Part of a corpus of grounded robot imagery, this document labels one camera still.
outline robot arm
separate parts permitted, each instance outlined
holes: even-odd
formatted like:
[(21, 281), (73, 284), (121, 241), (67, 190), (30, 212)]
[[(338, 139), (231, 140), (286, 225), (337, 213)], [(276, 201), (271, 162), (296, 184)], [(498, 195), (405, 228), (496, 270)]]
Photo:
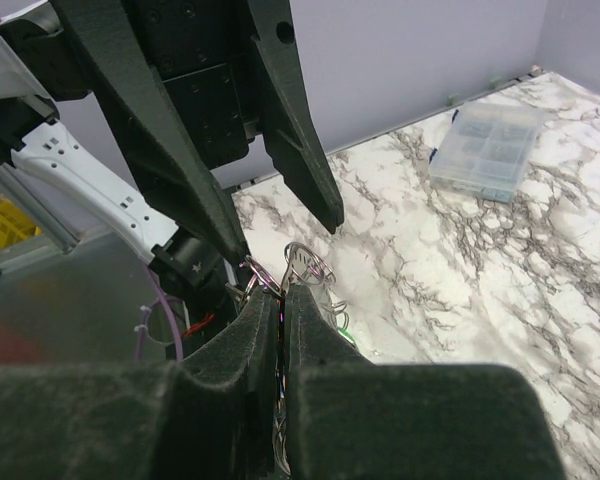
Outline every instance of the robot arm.
[(94, 158), (59, 121), (41, 123), (12, 151), (13, 165), (62, 190), (109, 225), (135, 254), (150, 264), (157, 246), (178, 230), (133, 187)]
[(288, 3), (181, 3), (38, 2), (0, 23), (0, 61), (9, 48), (41, 98), (93, 92), (147, 203), (233, 265), (248, 248), (209, 169), (244, 157), (258, 134), (334, 232), (342, 199), (309, 115)]

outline green object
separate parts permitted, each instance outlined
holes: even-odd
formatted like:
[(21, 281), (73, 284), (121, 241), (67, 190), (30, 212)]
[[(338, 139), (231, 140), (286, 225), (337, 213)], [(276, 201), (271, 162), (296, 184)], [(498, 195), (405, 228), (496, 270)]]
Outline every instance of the green object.
[(502, 77), (495, 77), (495, 78), (492, 78), (491, 80), (489, 80), (489, 86), (491, 87), (491, 90), (495, 90), (500, 85), (502, 85), (502, 83), (503, 83)]
[(338, 327), (338, 333), (340, 333), (340, 335), (342, 335), (344, 338), (346, 338), (351, 343), (351, 345), (356, 347), (356, 350), (358, 349), (358, 345), (356, 344), (356, 339), (353, 338), (353, 335), (351, 335), (349, 332), (347, 332), (344, 328), (341, 328), (341, 327)]
[(447, 107), (453, 107), (455, 104), (458, 103), (459, 99), (460, 99), (460, 95), (457, 93), (454, 93), (453, 95), (449, 95), (447, 97)]

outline marble countertop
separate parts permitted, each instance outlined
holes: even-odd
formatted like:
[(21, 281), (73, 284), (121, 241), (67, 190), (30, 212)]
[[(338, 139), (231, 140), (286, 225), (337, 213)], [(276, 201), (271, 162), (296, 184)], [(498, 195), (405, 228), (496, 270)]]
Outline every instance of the marble countertop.
[(346, 215), (334, 236), (281, 177), (234, 201), (278, 278), (292, 240), (332, 265), (365, 356), (514, 367), (569, 476), (600, 479), (600, 96), (549, 73), (481, 101), (547, 112), (510, 205), (431, 188), (452, 112), (332, 156)]

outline purple cable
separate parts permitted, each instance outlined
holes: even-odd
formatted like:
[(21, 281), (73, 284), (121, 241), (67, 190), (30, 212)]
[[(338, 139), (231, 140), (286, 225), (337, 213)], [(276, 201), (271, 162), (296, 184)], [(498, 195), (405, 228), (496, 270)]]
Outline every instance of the purple cable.
[[(168, 297), (167, 301), (169, 303), (182, 303), (182, 300), (175, 297)], [(138, 340), (136, 342), (136, 353), (133, 357), (134, 362), (139, 362), (142, 360), (142, 351), (144, 350), (144, 339), (148, 335), (148, 326), (149, 326), (149, 317), (153, 313), (153, 310), (160, 305), (160, 300), (156, 299), (151, 305), (143, 308), (144, 314), (142, 315), (142, 320), (140, 324), (136, 327), (138, 331)]]
[[(153, 286), (154, 290), (156, 291), (156, 294), (158, 295), (157, 302), (162, 305), (162, 308), (164, 309), (164, 313), (167, 315), (167, 320), (169, 320), (169, 326), (171, 327), (171, 333), (173, 333), (173, 344), (176, 348), (176, 361), (181, 362), (184, 359), (184, 351), (182, 348), (182, 339), (180, 338), (180, 330), (178, 330), (178, 323), (176, 322), (176, 317), (173, 314), (173, 310), (171, 310), (171, 307), (169, 306), (169, 300), (167, 300), (166, 295), (160, 288), (160, 285), (158, 285), (158, 282), (156, 281), (156, 278), (153, 276), (153, 272), (151, 272), (151, 270), (149, 270), (149, 267), (147, 267), (146, 265), (142, 265), (142, 268), (144, 268), (144, 271), (147, 272), (147, 276), (149, 277), (149, 280), (151, 281), (151, 285)], [(150, 309), (145, 312), (145, 316), (142, 319), (141, 325), (146, 325), (147, 321), (149, 320), (150, 313), (151, 313)], [(138, 337), (138, 343), (140, 344), (140, 351), (142, 351), (142, 342), (144, 342), (143, 333), (144, 332), (139, 332), (140, 336)], [(138, 345), (136, 345), (136, 356), (137, 355), (138, 355)]]

